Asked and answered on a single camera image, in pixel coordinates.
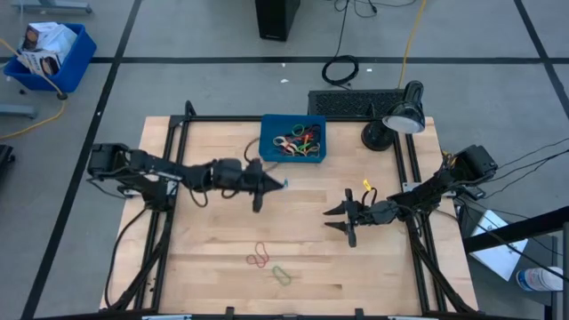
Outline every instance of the yellow cable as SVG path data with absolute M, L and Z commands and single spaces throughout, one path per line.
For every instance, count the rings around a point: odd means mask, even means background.
M 6 43 L 5 40 L 3 40 L 2 38 L 0 38 L 0 44 L 3 44 L 6 48 L 8 48 L 8 50 L 10 50 L 10 51 L 11 51 L 13 54 L 15 54 L 16 56 L 18 56 L 18 57 L 20 56 L 20 54 L 19 54 L 17 51 L 15 51 L 15 50 L 14 50 L 8 43 Z M 26 64 L 26 67 L 28 67 L 28 68 L 31 70 L 32 67 L 28 64 L 28 61 L 27 61 L 26 59 L 22 59 L 22 60 L 23 60 L 24 63 Z M 55 89 L 55 91 L 57 91 L 57 93 L 58 93 L 59 95 L 61 95 L 61 96 L 63 95 L 63 92 L 60 90 L 60 88 L 59 88 L 57 85 L 55 85 L 55 84 L 53 83 L 53 81 L 50 80 L 47 76 L 44 76 L 44 75 L 39 75 L 39 76 L 42 77 L 45 81 L 47 81 L 47 83 L 50 84 L 50 85 Z M 40 122 L 38 122 L 37 124 L 32 124 L 32 125 L 30 125 L 28 128 L 23 129 L 23 130 L 20 130 L 20 131 L 18 131 L 18 132 L 6 134 L 5 136 L 0 136 L 0 140 L 9 139 L 9 138 L 13 138 L 13 137 L 19 136 L 19 135 L 21 135 L 21 134 L 23 134 L 23 133 L 29 132 L 29 131 L 31 131 L 31 130 L 37 128 L 37 127 L 40 126 L 40 125 L 47 124 L 47 123 L 49 123 L 49 122 L 51 122 L 51 121 L 53 121 L 53 120 L 59 118 L 59 117 L 63 114 L 63 112 L 65 111 L 65 107 L 66 107 L 66 106 L 67 106 L 67 102 L 66 102 L 65 100 L 62 100 L 62 101 L 61 101 L 61 108 L 60 108 L 60 111 L 58 111 L 58 113 L 57 113 L 55 116 L 52 116 L 52 117 L 50 117 L 50 118 L 47 118 L 47 119 L 45 119 L 44 121 L 40 121 Z
M 399 84 L 397 85 L 397 88 L 399 89 L 401 89 L 401 85 L 403 84 L 403 78 L 405 77 L 405 70 L 407 69 L 407 55 L 409 55 L 409 48 L 411 48 L 411 42 L 415 38 L 415 32 L 417 31 L 417 27 L 419 26 L 419 21 L 421 21 L 421 16 L 423 15 L 425 4 L 427 4 L 427 0 L 423 0 L 423 2 L 421 3 L 421 8 L 419 8 L 419 13 L 417 13 L 417 18 L 415 18 L 415 24 L 413 26 L 413 30 L 411 30 L 409 39 L 407 39 L 407 46 L 405 47 L 405 54 L 403 55 L 403 65 L 401 66 L 401 75 L 399 75 Z

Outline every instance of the blue bin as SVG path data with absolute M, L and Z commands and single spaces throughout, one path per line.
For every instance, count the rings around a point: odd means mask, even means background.
M 87 35 L 84 25 L 76 23 L 64 24 L 77 34 L 77 39 L 71 46 L 67 58 L 63 61 L 60 72 L 54 76 L 47 77 L 60 87 L 63 92 L 74 92 L 79 82 L 81 82 L 89 62 L 91 62 L 97 45 Z M 28 68 L 16 60 L 16 56 L 10 59 L 10 62 L 4 68 L 4 74 L 18 79 L 29 90 L 55 91 L 41 76 L 32 75 Z
M 285 156 L 274 145 L 273 139 L 292 132 L 296 124 L 308 127 L 319 124 L 321 128 L 320 154 L 318 156 Z M 326 117 L 265 115 L 260 120 L 259 155 L 268 162 L 321 163 L 326 156 Z

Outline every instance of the black lamp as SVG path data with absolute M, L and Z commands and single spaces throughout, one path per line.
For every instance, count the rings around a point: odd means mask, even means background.
M 391 107 L 381 120 L 372 106 L 373 120 L 362 130 L 364 145 L 373 151 L 383 151 L 393 143 L 395 132 L 412 134 L 425 130 L 422 95 L 423 84 L 411 81 L 405 87 L 403 99 Z

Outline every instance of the black cable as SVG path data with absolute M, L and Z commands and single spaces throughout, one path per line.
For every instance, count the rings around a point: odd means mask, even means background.
M 87 182 L 89 182 L 91 185 L 93 185 L 94 187 L 96 187 L 100 192 L 104 193 L 104 194 L 107 195 L 107 196 L 112 196 L 112 197 L 115 197 L 115 198 L 121 199 L 121 200 L 126 200 L 126 199 L 127 199 L 126 196 L 119 196 L 119 195 L 115 195 L 115 194 L 112 194 L 112 193 L 108 192 L 107 190 L 103 189 L 100 185 L 96 184 L 96 183 L 94 182 L 95 180 L 96 180 L 96 179 L 91 178 L 91 179 L 87 179 Z
M 251 160 L 247 157 L 247 151 L 249 151 L 249 148 L 252 146 L 252 144 L 257 142 L 257 141 L 259 141 L 259 138 L 255 138 L 255 139 L 251 140 L 249 143 L 247 143 L 247 147 L 245 147 L 245 151 L 243 153 L 243 158 L 249 164 L 251 163 Z
M 255 139 L 249 141 L 249 143 L 247 143 L 247 147 L 245 147 L 245 151 L 243 152 L 243 158 L 244 158 L 245 161 L 248 162 L 249 164 L 251 163 L 251 159 L 249 159 L 249 158 L 247 157 L 247 152 L 249 151 L 249 148 L 252 146 L 252 144 L 255 143 L 255 142 L 257 142 L 257 141 L 259 141 L 259 138 L 255 138 Z M 273 169 L 275 169 L 277 166 L 278 166 L 278 163 L 275 163 L 275 164 L 271 165 L 269 168 L 267 168 L 267 169 L 265 170 L 265 172 L 270 172 L 270 171 L 272 171 Z
M 192 200 L 194 200 L 194 204 L 196 204 L 196 205 L 197 205 L 198 207 L 200 207 L 200 208 L 205 208 L 205 207 L 207 206 L 207 204 L 209 204 L 209 200 L 207 199 L 207 192 L 206 192 L 205 189 L 204 189 L 204 180 L 205 180 L 205 176 L 207 175 L 207 173 L 209 173 L 209 171 L 206 170 L 206 171 L 204 171 L 204 174 L 202 174 L 202 179 L 201 179 L 202 183 L 201 183 L 201 186 L 200 186 L 201 189 L 202 189 L 202 192 L 204 193 L 204 203 L 203 203 L 203 204 L 200 204 L 200 203 L 196 200 L 196 197 L 194 196 L 194 190 L 193 190 L 194 186 L 192 186 L 191 184 L 189 184 L 189 181 L 188 181 L 189 196 L 191 196 L 191 197 L 192 197 Z
M 527 157 L 527 156 L 531 156 L 531 155 L 533 155 L 534 153 L 539 152 L 539 151 L 542 151 L 542 150 L 545 149 L 545 148 L 555 147 L 556 145 L 558 145 L 558 144 L 560 144 L 560 143 L 562 143 L 562 142 L 565 142 L 565 141 L 567 141 L 567 140 L 569 140 L 569 138 L 565 138 L 565 139 L 560 140 L 560 141 L 558 141 L 558 142 L 551 143 L 551 144 L 548 144 L 547 146 L 543 146 L 543 147 L 541 147 L 541 148 L 538 148 L 538 149 L 536 149 L 536 150 L 534 150 L 534 151 L 532 151 L 532 152 L 528 152 L 528 153 L 526 153 L 525 155 L 523 155 L 523 156 L 521 156 L 521 157 L 519 157 L 519 158 L 517 158 L 517 159 L 514 159 L 514 160 L 512 160 L 512 161 L 510 161 L 510 162 L 508 162 L 508 163 L 506 163 L 506 164 L 501 165 L 500 168 L 503 168 L 503 167 L 505 167 L 506 165 L 510 165 L 510 164 L 513 164 L 513 163 L 515 163 L 515 162 L 517 162 L 517 161 L 520 161 L 520 160 L 522 160 L 523 158 L 525 158 L 525 157 Z
M 526 172 L 523 176 L 521 176 L 521 177 L 519 177 L 519 178 L 517 178 L 517 179 L 511 181 L 511 182 L 508 183 L 507 185 L 505 185 L 504 188 L 501 188 L 500 190 L 497 190 L 497 191 L 492 192 L 492 194 L 490 194 L 489 196 L 485 196 L 483 199 L 488 199 L 488 198 L 490 198 L 490 197 L 492 197 L 492 196 L 494 196 L 494 195 L 496 195 L 496 194 L 499 194 L 500 192 L 504 191 L 506 188 L 508 188 L 509 186 L 513 185 L 514 183 L 516 183 L 516 182 L 520 181 L 521 179 L 527 177 L 528 175 L 530 175 L 530 174 L 536 172 L 538 169 L 540 169 L 540 167 L 541 167 L 542 165 L 546 164 L 549 160 L 551 160 L 551 159 L 548 159 L 548 160 L 543 161 L 541 164 L 537 165 L 537 166 L 536 166 L 535 168 L 533 168 L 531 171 Z
M 338 41 L 338 48 L 336 49 L 336 53 L 334 54 L 333 58 L 330 61 L 326 62 L 326 64 L 324 64 L 324 67 L 322 68 L 322 78 L 328 84 L 335 85 L 335 86 L 340 87 L 340 88 L 345 89 L 345 90 L 351 90 L 348 87 L 343 86 L 343 84 L 348 84 L 348 86 L 350 86 L 349 82 L 351 80 L 353 80 L 357 76 L 357 73 L 359 72 L 359 62 L 357 61 L 356 57 L 354 57 L 354 56 L 351 56 L 351 55 L 339 56 L 338 55 L 338 53 L 340 53 L 340 48 L 341 48 L 341 39 L 344 36 L 344 27 L 346 26 L 346 16 L 348 15 L 349 0 L 346 0 L 346 5 L 341 10 L 338 9 L 338 7 L 336 6 L 337 3 L 338 3 L 338 1 L 336 1 L 334 3 L 334 8 L 336 9 L 336 11 L 338 11 L 338 12 L 344 11 L 344 17 L 343 17 L 342 22 L 341 22 L 340 40 Z M 333 63 L 339 62 L 339 61 L 351 62 L 354 65 L 354 71 L 352 71 L 352 73 L 349 74 L 349 76 L 346 76 L 342 79 L 332 80 L 327 75 L 328 68 Z
M 221 191 L 221 197 L 224 198 L 224 199 L 231 199 L 231 198 L 234 197 L 237 193 L 239 193 L 239 190 L 233 190 L 233 193 L 232 193 L 232 194 L 226 196 L 226 195 L 225 195 L 225 191 L 227 191 L 227 190 L 226 190 L 226 189 L 223 189 L 223 190 Z
M 421 229 L 423 228 L 423 226 L 425 225 L 425 223 L 427 223 L 427 220 L 429 219 L 430 214 L 431 214 L 431 212 L 425 214 L 425 215 L 422 217 L 422 222 L 421 222 L 421 223 L 417 223 L 417 232 L 418 232 L 418 234 L 419 234 L 419 237 L 422 237 L 422 235 L 421 235 Z M 420 217 L 420 215 L 415 215 L 415 218 L 416 218 L 415 220 L 416 220 L 416 221 L 419 221 L 419 217 Z
M 528 259 L 529 261 L 533 262 L 533 264 L 535 264 L 536 266 L 538 266 L 538 267 L 540 267 L 540 268 L 543 268 L 543 269 L 545 269 L 545 270 L 548 270 L 548 272 L 550 272 L 550 274 L 552 274 L 552 275 L 554 275 L 554 276 L 557 276 L 557 277 L 559 277 L 559 278 L 565 280 L 566 282 L 569 282 L 569 278 L 567 278 L 567 277 L 565 277 L 565 276 L 559 274 L 559 273 L 556 272 L 556 271 L 551 270 L 551 269 L 548 268 L 548 267 L 543 266 L 542 264 L 540 264 L 540 262 L 534 260 L 533 258 L 529 257 L 528 255 L 524 254 L 523 252 L 519 251 L 519 250 L 516 249 L 513 245 L 508 244 L 506 241 L 504 241 L 504 240 L 503 240 L 502 238 L 500 238 L 499 236 L 496 236 L 492 231 L 487 230 L 487 229 L 485 229 L 484 227 L 480 226 L 480 224 L 479 224 L 478 222 L 476 222 L 476 221 L 474 220 L 474 218 L 472 218 L 472 217 L 470 216 L 470 213 L 469 213 L 469 209 L 468 209 L 468 208 L 469 208 L 469 207 L 468 207 L 467 205 L 464 207 L 464 209 L 465 209 L 464 212 L 465 212 L 465 214 L 467 215 L 467 217 L 469 217 L 470 220 L 472 220 L 474 223 L 476 223 L 476 224 L 477 224 L 481 229 L 483 229 L 484 232 L 486 232 L 488 235 L 490 235 L 491 237 L 493 237 L 494 239 L 496 239 L 496 240 L 497 240 L 499 243 L 501 243 L 502 245 L 506 245 L 511 251 L 513 251 L 513 252 L 519 254 L 520 256 L 522 256 L 522 257 Z
M 455 221 L 457 221 L 457 222 L 458 222 L 458 220 L 459 220 L 458 218 L 456 218 L 456 214 L 452 214 L 452 213 L 449 213 L 449 212 L 444 212 L 444 211 L 439 210 L 439 209 L 435 209 L 434 211 L 436 211 L 436 212 L 441 212 L 441 213 L 443 213 L 443 215 L 445 215 L 445 216 L 447 216 L 447 217 L 449 217 L 449 218 L 453 218 L 453 219 L 454 219 Z
M 388 7 L 392 7 L 392 8 L 401 8 L 407 5 L 411 5 L 417 2 L 417 0 L 412 0 L 406 4 L 384 4 L 384 3 L 378 3 L 378 2 L 372 2 L 372 1 L 362 1 L 362 0 L 354 0 L 356 2 L 362 3 L 362 4 L 377 4 L 377 5 L 384 5 L 384 6 L 388 6 Z
M 457 200 L 461 200 L 461 201 L 464 203 L 464 206 L 468 206 L 465 200 L 469 200 L 469 199 L 462 199 L 462 198 L 461 198 L 461 199 L 457 199 Z M 503 213 L 506 213 L 506 214 L 511 214 L 511 215 L 514 215 L 514 216 L 517 216 L 517 217 L 524 218 L 524 220 L 528 220 L 528 219 L 529 219 L 529 218 L 527 218 L 527 217 L 525 217 L 524 215 L 521 215 L 521 214 L 512 213 L 512 212 L 504 212 L 504 211 L 496 210 L 496 209 L 488 209 L 488 208 L 484 207 L 483 205 L 481 205 L 481 204 L 479 204 L 479 203 L 475 203 L 475 202 L 473 202 L 473 201 L 471 201 L 471 200 L 469 200 L 469 202 L 470 202 L 471 204 L 477 204 L 477 205 L 481 206 L 481 207 L 482 207 L 483 209 L 485 209 L 485 210 L 490 210 L 490 211 L 493 211 L 493 212 L 496 211 L 496 212 L 503 212 Z M 490 223 L 492 223 L 496 228 L 499 228 L 492 220 L 489 220 L 488 218 L 486 218 L 486 219 L 487 219 L 488 221 L 490 221 Z M 537 244 L 539 244 L 540 246 L 542 246 L 545 250 L 547 250 L 547 251 L 549 251 L 549 252 L 551 252 L 551 253 L 554 253 L 554 254 L 556 254 L 556 255 L 563 256 L 563 254 L 561 254 L 561 253 L 559 253 L 559 252 L 556 252 L 555 250 L 552 250 L 552 249 L 548 248 L 547 245 L 543 244 L 541 241 L 537 240 L 536 238 L 531 237 L 531 239 L 532 239 L 533 241 L 535 241 Z
M 110 258 L 110 266 L 108 267 L 107 282 L 105 283 L 104 295 L 105 295 L 105 304 L 107 305 L 107 308 L 110 308 L 110 306 L 112 306 L 110 300 L 108 299 L 108 285 L 110 283 L 110 277 L 113 274 L 113 268 L 115 267 L 116 249 L 118 249 L 118 244 L 121 242 L 121 239 L 123 238 L 126 230 L 128 230 L 128 228 L 132 226 L 132 224 L 134 224 L 134 222 L 136 222 L 136 220 L 138 220 L 142 216 L 142 214 L 146 212 L 146 210 L 147 208 L 145 207 L 144 209 L 142 209 L 141 212 L 139 212 L 136 216 L 134 216 L 134 218 L 132 218 L 132 220 L 130 220 L 129 223 L 127 223 L 126 226 L 124 226 L 124 228 L 121 230 L 121 232 L 118 234 L 118 237 L 116 238 L 115 246 L 113 247 L 113 253 Z
M 356 15 L 357 15 L 358 17 L 360 17 L 360 18 L 373 18 L 373 17 L 377 16 L 377 8 L 375 7 L 375 5 L 372 4 L 372 0 L 368 0 L 368 1 L 367 1 L 367 3 L 368 3 L 368 4 L 370 5 L 370 7 L 372 8 L 372 12 L 373 12 L 373 13 L 370 14 L 370 15 L 363 15 L 363 14 L 359 13 L 359 12 L 357 11 L 357 3 L 358 3 L 358 1 L 355 1 L 355 2 L 354 2 L 354 12 L 356 13 Z
M 506 174 L 504 174 L 504 175 L 501 175 L 501 176 L 498 177 L 498 178 L 494 178 L 494 179 L 488 180 L 488 181 L 486 181 L 485 183 L 489 183 L 489 182 L 494 182 L 494 181 L 497 181 L 497 180 L 501 180 L 501 179 L 503 179 L 503 178 L 509 176 L 510 174 L 512 174 L 512 173 L 514 173 L 514 172 L 520 171 L 520 170 L 525 169 L 525 168 L 527 168 L 527 167 L 530 167 L 530 166 L 532 166 L 532 165 L 534 165 L 534 164 L 538 164 L 538 163 L 540 163 L 540 162 L 542 162 L 542 161 L 554 159 L 554 158 L 556 158 L 556 157 L 558 157 L 558 156 L 561 156 L 561 155 L 563 155 L 563 154 L 565 154 L 565 153 L 568 153 L 568 152 L 569 152 L 569 149 L 568 149 L 568 150 L 565 150 L 565 151 L 558 152 L 558 153 L 556 153 L 555 155 L 552 155 L 552 156 L 544 157 L 544 158 L 542 158 L 542 159 L 540 159 L 540 160 L 538 160 L 538 161 L 535 161 L 535 162 L 532 162 L 532 163 L 530 163 L 530 164 L 526 164 L 526 165 L 523 165 L 523 166 L 521 166 L 521 167 L 518 167 L 518 168 L 516 168 L 516 169 L 514 169 L 514 170 L 511 170 L 510 172 L 508 172 L 508 173 L 506 173 Z
M 374 191 L 372 198 L 372 205 L 375 204 L 375 199 L 377 198 L 377 189 L 375 187 L 372 187 L 370 190 L 364 192 L 364 195 L 362 196 L 362 205 L 365 205 L 365 198 L 371 191 Z

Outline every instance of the wooden tabletop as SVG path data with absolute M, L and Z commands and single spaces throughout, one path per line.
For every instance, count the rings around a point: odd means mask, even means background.
M 161 156 L 167 124 L 168 117 L 148 117 L 140 148 Z M 365 148 L 360 140 L 364 125 L 326 124 L 325 160 L 321 164 L 279 164 L 270 175 L 281 181 L 288 179 L 288 188 L 266 194 L 260 213 L 252 212 L 252 197 L 246 193 L 227 200 L 219 191 L 211 191 L 209 205 L 198 208 L 188 191 L 181 188 L 160 312 L 222 314 L 225 307 L 232 306 L 238 314 L 353 315 L 355 308 L 363 308 L 370 316 L 419 315 L 404 223 L 395 220 L 389 225 L 357 228 L 357 248 L 349 248 L 340 231 L 324 226 L 325 221 L 345 219 L 322 214 L 344 199 L 344 188 L 352 188 L 356 199 L 365 192 L 364 179 L 378 189 L 378 200 L 400 191 L 393 148 L 384 152 Z M 191 123 L 183 163 L 203 164 L 223 157 L 244 162 L 244 148 L 259 132 L 259 123 Z M 412 180 L 405 139 L 401 141 L 406 172 Z M 432 118 L 427 119 L 425 132 L 414 135 L 414 141 L 426 180 L 441 163 Z M 255 145 L 248 156 L 257 155 Z M 141 208 L 139 198 L 126 202 L 121 229 Z M 443 200 L 439 209 L 453 212 L 452 202 Z M 119 297 L 140 268 L 149 217 L 147 213 L 136 222 L 118 247 L 111 301 Z M 457 222 L 441 212 L 433 212 L 430 220 L 442 272 L 461 297 L 476 308 Z M 265 268 L 245 262 L 247 255 L 254 254 L 257 242 L 266 245 L 270 256 Z M 274 266 L 292 277 L 290 285 L 282 286 L 275 279 L 271 271 Z M 432 280 L 424 270 L 430 308 L 436 310 Z M 149 306 L 153 277 L 148 281 L 145 306 Z

